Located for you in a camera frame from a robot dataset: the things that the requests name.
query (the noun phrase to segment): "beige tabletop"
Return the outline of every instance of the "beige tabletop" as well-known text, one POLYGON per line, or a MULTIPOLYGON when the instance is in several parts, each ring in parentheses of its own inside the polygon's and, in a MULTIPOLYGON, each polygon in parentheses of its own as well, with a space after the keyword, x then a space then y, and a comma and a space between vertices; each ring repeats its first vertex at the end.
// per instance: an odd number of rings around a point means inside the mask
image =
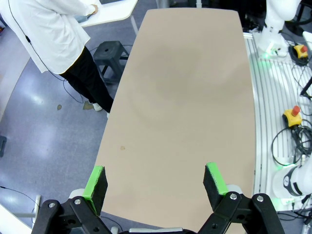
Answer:
POLYGON ((197 232, 212 212, 203 186, 209 161, 251 197, 254 98, 238 14, 150 10, 97 156, 108 180, 103 211, 197 232))

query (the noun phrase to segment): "white lab coat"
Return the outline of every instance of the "white lab coat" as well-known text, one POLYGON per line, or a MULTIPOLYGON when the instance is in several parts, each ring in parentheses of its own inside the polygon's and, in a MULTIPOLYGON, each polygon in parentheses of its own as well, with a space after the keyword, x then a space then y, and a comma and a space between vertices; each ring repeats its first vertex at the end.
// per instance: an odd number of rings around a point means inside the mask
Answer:
POLYGON ((90 39, 73 15, 86 16, 94 10, 94 6, 81 0, 0 0, 4 21, 19 37, 37 67, 41 72, 50 70, 55 74, 62 74, 73 65, 90 39), (8 1, 23 31, 12 17, 8 1))

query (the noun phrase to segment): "table leg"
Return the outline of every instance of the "table leg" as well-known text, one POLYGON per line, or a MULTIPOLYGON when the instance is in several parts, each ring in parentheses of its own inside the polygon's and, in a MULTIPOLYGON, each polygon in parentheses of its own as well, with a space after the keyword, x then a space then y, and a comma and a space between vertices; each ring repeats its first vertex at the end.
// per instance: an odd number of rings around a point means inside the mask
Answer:
POLYGON ((201 0, 196 0, 196 7, 201 8, 201 0))
POLYGON ((132 24, 133 30, 135 31, 135 34, 137 35, 137 33, 138 33, 137 23, 136 23, 135 18, 133 17, 133 15, 131 15, 130 20, 131 20, 131 24, 132 24))

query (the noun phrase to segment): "slotted metal panel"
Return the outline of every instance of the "slotted metal panel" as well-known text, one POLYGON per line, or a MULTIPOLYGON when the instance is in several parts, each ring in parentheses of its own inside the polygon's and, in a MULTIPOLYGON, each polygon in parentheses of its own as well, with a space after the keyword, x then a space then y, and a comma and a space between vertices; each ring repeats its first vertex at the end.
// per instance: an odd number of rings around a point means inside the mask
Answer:
MULTIPOLYGON (((268 194, 279 211, 291 210, 291 200, 279 199, 273 192, 273 176, 282 166, 278 166, 273 161, 271 143, 275 135, 285 128, 282 119, 285 110, 299 105, 304 113, 312 114, 312 102, 306 97, 299 96, 301 88, 296 82, 297 80, 302 86, 305 86, 312 76, 312 71, 309 67, 303 68, 295 65, 290 58, 283 60, 260 58, 252 34, 244 33, 244 39, 250 62, 255 104, 254 193, 268 194)), ((308 93, 312 94, 312 88, 308 90, 308 93)), ((310 116, 302 114, 302 117, 309 121, 312 120, 310 116)), ((275 140, 273 152, 278 161, 289 164, 293 162, 294 148, 290 131, 284 131, 275 140)), ((295 209, 301 208, 302 198, 294 198, 295 209)))

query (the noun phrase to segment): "bolt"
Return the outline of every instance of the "bolt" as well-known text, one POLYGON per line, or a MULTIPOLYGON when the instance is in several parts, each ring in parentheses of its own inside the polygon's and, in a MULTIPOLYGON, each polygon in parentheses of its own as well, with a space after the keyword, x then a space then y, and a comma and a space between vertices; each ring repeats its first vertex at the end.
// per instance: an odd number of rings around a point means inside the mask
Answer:
POLYGON ((263 197, 262 196, 258 196, 257 197, 257 201, 263 202, 263 197))
POLYGON ((237 195, 236 195, 236 194, 231 194, 231 195, 230 195, 230 199, 236 200, 236 199, 237 199, 237 195))

